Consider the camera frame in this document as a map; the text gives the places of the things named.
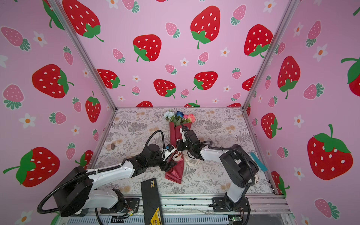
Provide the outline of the beige ribbon pile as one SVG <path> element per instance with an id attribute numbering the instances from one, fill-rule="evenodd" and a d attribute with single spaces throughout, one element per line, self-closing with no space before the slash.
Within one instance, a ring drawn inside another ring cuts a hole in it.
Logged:
<path id="1" fill-rule="evenodd" d="M 173 169 L 180 167 L 194 167 L 198 163 L 198 159 L 188 156 L 187 152 L 183 154 L 181 151 L 175 152 L 174 156 L 172 157 L 172 161 L 176 162 L 176 165 L 173 167 Z"/>

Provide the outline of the large pink fake rose stem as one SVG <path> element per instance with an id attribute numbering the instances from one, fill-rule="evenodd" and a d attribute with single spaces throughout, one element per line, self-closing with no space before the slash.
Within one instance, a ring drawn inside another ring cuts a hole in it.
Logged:
<path id="1" fill-rule="evenodd" d="M 195 117 L 193 114 L 189 114 L 189 115 L 187 116 L 187 121 L 188 121 L 189 123 L 195 123 L 196 117 Z"/>

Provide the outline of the dark red wrapping paper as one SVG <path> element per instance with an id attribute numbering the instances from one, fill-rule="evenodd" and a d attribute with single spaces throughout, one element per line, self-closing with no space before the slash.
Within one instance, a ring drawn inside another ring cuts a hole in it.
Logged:
<path id="1" fill-rule="evenodd" d="M 182 134 L 180 132 L 180 129 L 182 128 L 181 125 L 176 126 L 174 122 L 169 123 L 170 128 L 170 143 L 177 147 L 176 141 L 179 139 L 182 139 Z M 175 155 L 172 158 L 172 162 L 176 162 L 177 164 L 171 168 L 168 172 L 165 174 L 165 178 L 167 180 L 170 180 L 172 182 L 181 184 L 182 183 L 182 177 L 184 172 L 184 156 L 181 152 L 176 151 Z"/>

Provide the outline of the blue fake rose stem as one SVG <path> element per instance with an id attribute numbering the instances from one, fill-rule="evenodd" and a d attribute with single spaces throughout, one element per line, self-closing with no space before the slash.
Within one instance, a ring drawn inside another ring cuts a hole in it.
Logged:
<path id="1" fill-rule="evenodd" d="M 176 112 L 176 115 L 177 115 L 177 117 L 181 117 L 181 118 L 184 117 L 184 113 L 183 113 L 183 112 L 180 112 L 180 111 L 177 111 L 177 112 Z"/>

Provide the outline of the white fake flower stem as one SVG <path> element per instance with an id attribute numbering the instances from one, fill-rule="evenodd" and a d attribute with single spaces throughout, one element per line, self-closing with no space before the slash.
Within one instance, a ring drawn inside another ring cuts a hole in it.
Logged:
<path id="1" fill-rule="evenodd" d="M 176 112 L 167 111 L 164 113 L 164 119 L 172 122 L 175 126 L 179 126 L 183 123 L 184 118 L 177 117 Z"/>

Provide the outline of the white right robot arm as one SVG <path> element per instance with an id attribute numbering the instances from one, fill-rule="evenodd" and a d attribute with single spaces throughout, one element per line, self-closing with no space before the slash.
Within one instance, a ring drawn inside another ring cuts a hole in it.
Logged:
<path id="1" fill-rule="evenodd" d="M 243 150 L 234 144 L 231 147 L 216 147 L 212 141 L 200 141 L 194 131 L 182 125 L 180 128 L 182 138 L 177 141 L 178 151 L 187 151 L 192 158 L 202 161 L 222 163 L 231 185 L 226 192 L 222 203 L 213 204 L 214 208 L 225 208 L 236 212 L 242 203 L 248 203 L 245 197 L 250 186 L 254 186 L 255 175 L 259 172 L 256 162 Z"/>

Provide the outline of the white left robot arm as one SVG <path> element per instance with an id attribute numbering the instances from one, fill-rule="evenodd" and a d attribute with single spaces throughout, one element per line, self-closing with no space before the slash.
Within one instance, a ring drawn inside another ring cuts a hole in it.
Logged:
<path id="1" fill-rule="evenodd" d="M 176 150 L 172 144 L 164 144 L 160 148 L 147 141 L 140 154 L 125 158 L 114 166 L 89 170 L 78 166 L 45 196 L 37 206 L 37 212 L 58 212 L 63 218 L 92 208 L 101 208 L 110 213 L 128 213 L 131 208 L 119 189 L 101 191 L 98 188 L 117 180 L 136 177 L 151 167 L 159 167 L 167 172 L 176 165 L 172 161 Z"/>

